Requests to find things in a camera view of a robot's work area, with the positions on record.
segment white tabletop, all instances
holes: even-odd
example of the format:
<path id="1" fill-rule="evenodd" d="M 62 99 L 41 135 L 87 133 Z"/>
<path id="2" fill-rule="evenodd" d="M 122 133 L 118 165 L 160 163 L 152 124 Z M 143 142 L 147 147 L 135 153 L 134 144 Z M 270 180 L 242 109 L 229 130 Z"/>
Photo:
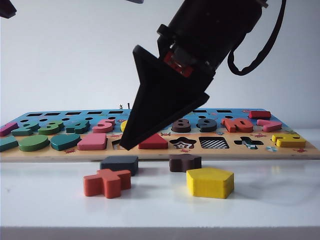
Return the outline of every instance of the white tabletop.
<path id="1" fill-rule="evenodd" d="M 320 148 L 320 130 L 297 132 Z M 95 174 L 98 162 L 2 163 L 3 239 L 319 237 L 320 160 L 209 160 L 202 167 L 234 172 L 234 192 L 193 197 L 185 173 L 170 172 L 167 161 L 142 161 L 121 197 L 85 197 L 83 176 Z"/>

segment rectangular slot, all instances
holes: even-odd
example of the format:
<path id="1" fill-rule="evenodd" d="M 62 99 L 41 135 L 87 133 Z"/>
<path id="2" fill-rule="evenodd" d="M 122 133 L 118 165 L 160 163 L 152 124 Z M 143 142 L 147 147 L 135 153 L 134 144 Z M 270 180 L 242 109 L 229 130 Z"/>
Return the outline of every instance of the rectangular slot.
<path id="1" fill-rule="evenodd" d="M 193 110 L 193 113 L 207 113 L 207 110 Z"/>
<path id="2" fill-rule="evenodd" d="M 102 111 L 90 111 L 87 114 L 102 114 Z"/>
<path id="3" fill-rule="evenodd" d="M 110 111 L 109 114 L 122 114 L 124 111 Z"/>
<path id="4" fill-rule="evenodd" d="M 232 113 L 231 110 L 217 110 L 218 113 Z"/>
<path id="5" fill-rule="evenodd" d="M 60 114 L 60 112 L 49 112 L 49 113 L 45 114 L 45 116 L 57 116 L 59 114 Z"/>
<path id="6" fill-rule="evenodd" d="M 65 115 L 79 115 L 81 112 L 76 111 L 76 112 L 67 112 Z"/>
<path id="7" fill-rule="evenodd" d="M 36 116 L 41 116 L 42 113 L 30 113 L 29 115 L 27 115 L 27 117 L 36 117 Z"/>

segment yellow pentagon block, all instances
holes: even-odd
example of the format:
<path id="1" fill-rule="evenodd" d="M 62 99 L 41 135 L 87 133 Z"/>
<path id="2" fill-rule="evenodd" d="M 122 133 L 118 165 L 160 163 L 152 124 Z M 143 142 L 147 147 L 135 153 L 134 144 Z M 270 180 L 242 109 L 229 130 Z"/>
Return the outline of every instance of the yellow pentagon block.
<path id="1" fill-rule="evenodd" d="M 275 133 L 271 140 L 279 148 L 304 148 L 306 146 L 306 140 L 298 134 Z"/>
<path id="2" fill-rule="evenodd" d="M 231 171 L 213 167 L 186 171 L 186 184 L 193 196 L 226 199 L 235 188 Z"/>
<path id="3" fill-rule="evenodd" d="M 125 131 L 125 128 L 126 128 L 126 126 L 127 126 L 127 122 L 128 122 L 128 121 L 123 121 L 123 122 L 121 123 L 121 125 L 120 125 L 121 132 L 124 132 L 124 131 Z"/>

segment teal block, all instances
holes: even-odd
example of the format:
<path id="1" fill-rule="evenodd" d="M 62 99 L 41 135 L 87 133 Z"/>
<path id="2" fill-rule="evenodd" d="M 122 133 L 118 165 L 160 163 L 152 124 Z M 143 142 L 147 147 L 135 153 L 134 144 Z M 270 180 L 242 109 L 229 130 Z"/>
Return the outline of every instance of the teal block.
<path id="1" fill-rule="evenodd" d="M 61 151 L 72 148 L 81 140 L 79 134 L 60 134 L 51 138 L 51 146 L 53 149 Z"/>
<path id="2" fill-rule="evenodd" d="M 40 128 L 39 123 L 36 121 L 30 121 L 24 123 L 21 127 L 12 130 L 11 133 L 13 136 L 29 136 L 32 135 L 34 131 Z"/>
<path id="3" fill-rule="evenodd" d="M 18 141 L 14 136 L 8 136 L 0 139 L 0 152 L 13 149 L 18 146 Z"/>
<path id="4" fill-rule="evenodd" d="M 84 134 L 88 131 L 90 123 L 88 120 L 78 121 L 65 127 L 66 133 Z"/>

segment black square block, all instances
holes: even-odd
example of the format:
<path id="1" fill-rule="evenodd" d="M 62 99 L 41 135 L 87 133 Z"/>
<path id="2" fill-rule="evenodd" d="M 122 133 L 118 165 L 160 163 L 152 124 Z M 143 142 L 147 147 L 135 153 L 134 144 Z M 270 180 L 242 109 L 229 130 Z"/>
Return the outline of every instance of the black square block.
<path id="1" fill-rule="evenodd" d="M 107 156 L 100 162 L 100 169 L 129 170 L 131 176 L 134 176 L 139 168 L 138 160 L 138 156 Z"/>

